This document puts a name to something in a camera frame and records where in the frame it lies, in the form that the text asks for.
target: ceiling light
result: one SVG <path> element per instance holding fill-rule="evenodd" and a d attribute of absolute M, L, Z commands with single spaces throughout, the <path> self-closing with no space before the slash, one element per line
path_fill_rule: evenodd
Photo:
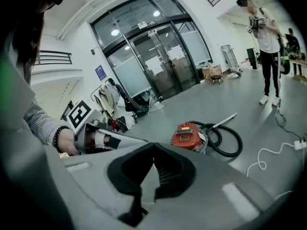
<path fill-rule="evenodd" d="M 154 14 L 154 17 L 158 17 L 161 13 L 157 10 L 153 14 Z"/>
<path fill-rule="evenodd" d="M 119 34 L 119 30 L 118 29 L 115 29 L 111 32 L 111 35 L 112 36 L 117 36 Z"/>

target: person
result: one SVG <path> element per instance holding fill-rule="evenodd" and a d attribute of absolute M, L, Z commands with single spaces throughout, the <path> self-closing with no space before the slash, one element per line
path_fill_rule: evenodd
<path fill-rule="evenodd" d="M 300 59 L 300 45 L 298 39 L 294 36 L 292 28 L 289 28 L 289 34 L 285 34 L 288 41 L 287 51 L 290 55 L 290 59 Z M 294 75 L 296 75 L 296 64 L 293 63 Z M 298 64 L 299 75 L 302 76 L 302 67 Z"/>
<path fill-rule="evenodd" d="M 264 105 L 269 101 L 271 68 L 273 81 L 276 90 L 275 98 L 272 102 L 278 106 L 280 101 L 280 70 L 281 56 L 278 35 L 280 30 L 274 17 L 265 8 L 257 8 L 252 0 L 237 0 L 237 4 L 249 13 L 250 28 L 259 42 L 260 57 L 262 61 L 262 73 L 264 76 L 264 96 L 260 99 L 260 104 Z"/>
<path fill-rule="evenodd" d="M 0 43 L 11 64 L 18 69 L 28 84 L 31 68 L 39 52 L 44 26 L 44 13 L 58 0 L 10 0 L 14 7 L 3 11 L 6 23 L 3 25 Z M 24 116 L 24 129 L 31 131 L 44 145 L 51 145 L 59 152 L 78 155 L 74 145 L 74 133 L 63 121 L 51 118 L 33 100 Z"/>

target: blue sign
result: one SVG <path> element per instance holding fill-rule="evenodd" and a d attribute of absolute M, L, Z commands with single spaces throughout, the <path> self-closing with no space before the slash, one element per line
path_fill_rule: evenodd
<path fill-rule="evenodd" d="M 100 80 L 104 79 L 106 77 L 105 71 L 102 69 L 102 66 L 100 65 L 95 69 L 97 76 L 99 77 Z"/>

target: door frame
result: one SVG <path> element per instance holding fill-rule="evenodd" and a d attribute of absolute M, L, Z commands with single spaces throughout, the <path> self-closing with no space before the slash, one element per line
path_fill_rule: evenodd
<path fill-rule="evenodd" d="M 160 26 L 157 26 L 155 28 L 151 28 L 150 30 L 146 31 L 146 32 L 143 32 L 131 39 L 129 39 L 129 44 L 131 45 L 131 50 L 134 51 L 135 55 L 137 56 L 139 62 L 142 64 L 142 67 L 146 67 L 146 64 L 144 62 L 144 60 L 142 59 L 142 56 L 140 55 L 140 53 L 138 52 L 134 42 L 142 37 L 145 37 L 145 36 L 148 36 L 149 37 L 149 40 L 152 40 L 155 48 L 157 49 L 157 51 L 159 52 L 159 48 L 157 48 L 157 45 L 154 43 L 154 39 L 152 38 L 152 36 L 150 35 L 150 32 L 154 32 L 155 33 L 155 37 L 156 39 L 159 41 L 159 43 L 161 44 L 161 46 L 163 47 L 163 51 L 166 53 L 166 56 L 167 58 L 169 59 L 169 56 L 167 55 L 167 51 L 166 51 L 166 48 L 165 46 L 163 45 L 162 41 L 161 41 L 161 38 L 159 37 L 159 35 L 156 33 L 157 31 L 160 31 L 160 30 L 163 30 L 163 29 L 166 29 L 166 28 L 170 28 L 170 30 L 173 32 L 176 40 L 179 42 L 179 44 L 184 47 L 184 50 L 186 52 L 186 59 L 187 59 L 187 62 L 188 62 L 188 65 L 190 66 L 190 69 L 192 70 L 192 73 L 194 75 L 194 79 L 196 80 L 196 85 L 200 83 L 200 80 L 199 80 L 199 77 L 198 77 L 198 73 L 197 73 L 197 70 L 196 70 L 196 67 L 195 67 L 195 64 L 194 64 L 194 61 L 192 60 L 191 58 L 191 55 L 190 55 L 190 52 L 189 52 L 189 49 L 187 47 L 187 45 L 184 43 L 184 40 L 183 38 L 181 37 L 180 33 L 178 32 L 178 30 L 176 29 L 174 23 L 168 23 L 168 24 L 164 24 L 164 25 L 160 25 Z M 173 64 L 171 59 L 169 59 L 168 62 L 165 62 L 165 64 Z M 183 86 L 180 82 L 180 79 L 176 73 L 176 70 L 174 69 L 174 66 L 171 65 L 170 68 L 173 70 L 174 74 L 172 73 L 169 73 L 170 74 L 170 77 L 173 78 L 174 81 L 174 87 L 175 89 L 177 89 L 179 87 L 179 90 L 177 91 L 178 93 L 181 93 L 183 92 Z M 154 92 L 157 96 L 157 98 L 159 99 L 160 101 L 160 97 L 161 97 L 161 93 L 159 92 L 155 82 L 148 76 L 147 72 L 146 71 L 143 71 L 147 80 L 149 81 L 150 85 L 152 86 L 152 88 L 154 89 Z"/>
<path fill-rule="evenodd" d="M 130 49 L 131 49 L 132 51 L 134 51 L 134 53 L 135 53 L 135 55 L 137 56 L 139 62 L 142 64 L 142 68 L 146 67 L 146 64 L 145 64 L 144 60 L 142 59 L 140 53 L 138 52 L 138 50 L 137 50 L 137 48 L 136 48 L 136 46 L 135 46 L 135 44 L 134 44 L 134 41 L 136 41 L 136 40 L 138 40 L 138 39 L 140 39 L 140 38 L 142 38 L 142 37 L 145 37 L 146 35 L 149 37 L 148 32 L 144 32 L 144 33 L 142 33 L 142 34 L 140 34 L 140 35 L 137 35 L 136 37 L 134 37 L 134 38 L 128 40 L 129 43 L 130 43 L 130 45 L 131 45 Z M 147 74 L 147 72 L 146 72 L 145 70 L 143 71 L 143 73 L 144 73 L 145 77 L 147 78 L 147 80 L 149 81 L 149 84 L 151 85 L 151 87 L 152 87 L 152 89 L 153 89 L 153 92 L 154 92 L 154 94 L 156 95 L 158 101 L 161 102 L 161 101 L 162 101 L 161 99 L 163 99 L 163 98 L 162 98 L 162 96 L 160 95 L 160 92 L 159 92 L 159 90 L 158 90 L 157 85 L 156 85 L 155 82 L 148 76 L 148 74 Z"/>
<path fill-rule="evenodd" d="M 188 61 L 188 64 L 191 66 L 190 68 L 192 68 L 192 72 L 194 74 L 194 77 L 195 77 L 195 80 L 196 80 L 196 84 L 199 84 L 200 83 L 200 79 L 198 77 L 198 73 L 197 73 L 197 70 L 196 70 L 196 67 L 195 67 L 195 64 L 194 64 L 194 61 L 192 59 L 192 56 L 190 54 L 190 51 L 186 45 L 186 43 L 184 42 L 183 40 L 183 37 L 181 36 L 180 32 L 178 31 L 178 29 L 175 27 L 175 24 L 174 22 L 171 21 L 170 24 L 166 24 L 166 25 L 162 25 L 162 26 L 159 26 L 159 27 L 156 27 L 154 28 L 153 30 L 156 32 L 158 29 L 161 30 L 161 29 L 165 29 L 165 28 L 168 28 L 170 27 L 170 29 L 172 30 L 172 32 L 174 33 L 175 35 L 175 38 L 177 39 L 177 41 L 180 43 L 180 45 L 182 45 L 184 47 L 184 50 L 186 51 L 186 59 Z"/>

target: bracelet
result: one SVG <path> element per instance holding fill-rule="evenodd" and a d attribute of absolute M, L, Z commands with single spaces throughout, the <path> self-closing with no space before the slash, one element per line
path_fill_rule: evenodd
<path fill-rule="evenodd" d="M 59 141 L 59 134 L 62 130 L 64 129 L 69 129 L 69 127 L 67 126 L 61 126 L 60 128 L 57 129 L 54 137 L 53 137 L 53 141 L 52 141 L 52 146 L 55 147 L 59 153 L 62 153 L 62 151 L 59 149 L 59 145 L 58 145 L 58 141 Z"/>

